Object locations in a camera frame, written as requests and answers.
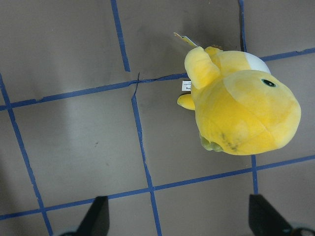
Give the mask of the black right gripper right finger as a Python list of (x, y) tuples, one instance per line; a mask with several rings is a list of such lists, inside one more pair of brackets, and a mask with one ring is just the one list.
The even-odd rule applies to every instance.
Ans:
[(249, 196), (249, 227), (255, 236), (289, 236), (293, 227), (261, 195)]

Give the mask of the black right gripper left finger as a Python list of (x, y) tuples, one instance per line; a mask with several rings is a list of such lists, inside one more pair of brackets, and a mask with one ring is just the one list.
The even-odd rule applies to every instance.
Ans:
[(106, 236), (109, 232), (109, 203), (107, 196), (98, 196), (79, 225), (77, 236)]

